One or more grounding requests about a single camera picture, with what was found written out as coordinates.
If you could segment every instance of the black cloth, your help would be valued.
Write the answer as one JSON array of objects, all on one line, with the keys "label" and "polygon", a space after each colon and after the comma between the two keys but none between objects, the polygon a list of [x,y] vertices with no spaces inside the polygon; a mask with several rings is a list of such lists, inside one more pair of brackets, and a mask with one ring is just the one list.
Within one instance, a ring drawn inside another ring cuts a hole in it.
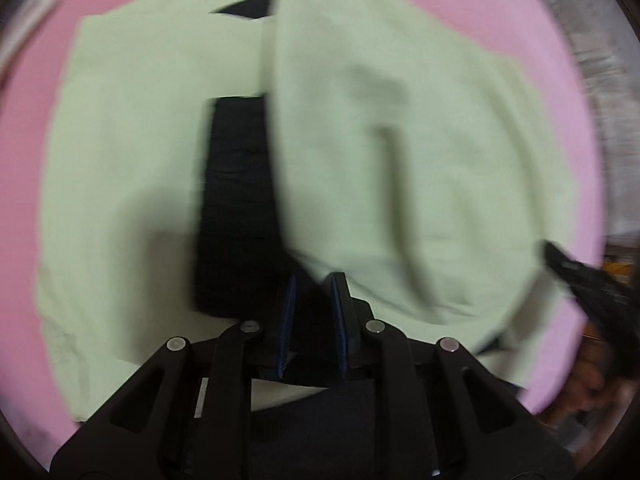
[{"label": "black cloth", "polygon": [[254,480],[374,477],[373,381],[346,381],[306,399],[252,412]]},{"label": "black cloth", "polygon": [[222,9],[214,10],[212,14],[230,14],[231,16],[241,16],[257,20],[269,15],[269,8],[272,0],[243,0]]},{"label": "black cloth", "polygon": [[248,319],[289,277],[265,123],[265,98],[214,103],[204,174],[194,298],[212,316]]}]

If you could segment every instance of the metal screw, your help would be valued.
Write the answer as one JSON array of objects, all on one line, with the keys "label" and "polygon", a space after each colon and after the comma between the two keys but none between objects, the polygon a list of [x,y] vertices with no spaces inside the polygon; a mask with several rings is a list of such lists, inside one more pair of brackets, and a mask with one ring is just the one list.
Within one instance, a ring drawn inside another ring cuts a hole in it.
[{"label": "metal screw", "polygon": [[181,337],[172,337],[166,342],[166,347],[171,350],[171,352],[179,352],[185,346],[187,346],[187,342]]},{"label": "metal screw", "polygon": [[382,332],[385,329],[385,326],[386,325],[379,319],[371,319],[364,325],[369,332],[373,332],[374,334]]},{"label": "metal screw", "polygon": [[447,352],[455,352],[458,348],[460,348],[460,343],[452,337],[443,337],[440,340],[440,348],[446,350]]},{"label": "metal screw", "polygon": [[253,332],[258,332],[260,330],[260,323],[257,321],[243,321],[242,325],[240,325],[240,330],[242,330],[245,334],[251,334]]}]

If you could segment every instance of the black tool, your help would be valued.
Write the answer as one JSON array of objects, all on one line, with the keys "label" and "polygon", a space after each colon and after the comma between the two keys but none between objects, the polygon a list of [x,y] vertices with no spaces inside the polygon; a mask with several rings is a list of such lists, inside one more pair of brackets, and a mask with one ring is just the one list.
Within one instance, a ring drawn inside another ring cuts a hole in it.
[{"label": "black tool", "polygon": [[551,242],[544,245],[546,266],[563,280],[614,353],[607,373],[638,377],[640,367],[640,301],[628,286],[604,270],[570,259]]},{"label": "black tool", "polygon": [[372,381],[372,478],[574,477],[570,455],[458,341],[407,339],[350,296],[343,274],[299,281],[267,319],[168,341],[58,451],[52,478],[251,478],[252,378]]}]

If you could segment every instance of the pink table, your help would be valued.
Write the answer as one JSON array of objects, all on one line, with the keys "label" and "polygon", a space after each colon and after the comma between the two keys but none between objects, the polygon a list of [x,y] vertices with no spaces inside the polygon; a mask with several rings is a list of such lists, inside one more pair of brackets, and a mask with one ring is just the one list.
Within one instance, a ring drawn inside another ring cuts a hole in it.
[{"label": "pink table", "polygon": [[[49,372],[34,311],[38,190],[47,125],[74,29],[82,16],[129,0],[64,0],[17,62],[0,112],[0,408],[48,462],[74,431]],[[580,183],[574,254],[601,257],[600,158],[577,70],[542,0],[412,0],[496,52],[521,60],[543,93]],[[548,330],[524,403],[542,407],[574,358],[582,317],[565,304]]]}]

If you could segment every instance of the clothing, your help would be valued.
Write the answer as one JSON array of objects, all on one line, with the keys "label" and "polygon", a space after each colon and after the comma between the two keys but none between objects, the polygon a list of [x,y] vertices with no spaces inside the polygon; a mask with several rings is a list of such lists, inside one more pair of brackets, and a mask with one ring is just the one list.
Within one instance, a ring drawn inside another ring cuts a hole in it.
[{"label": "clothing", "polygon": [[256,319],[291,273],[280,239],[264,97],[214,104],[194,270],[196,306]]},{"label": "clothing", "polygon": [[[413,338],[477,351],[521,320],[499,354],[500,377],[523,384],[554,302],[533,317],[519,306],[537,240],[564,242],[572,193],[519,67],[402,0],[219,12],[241,1],[136,0],[79,31],[38,271],[72,414],[87,418],[171,336],[232,322],[197,312],[190,286],[210,101],[264,92],[286,248],[316,279],[345,271],[353,296]],[[308,394],[266,387],[254,407]]]}]

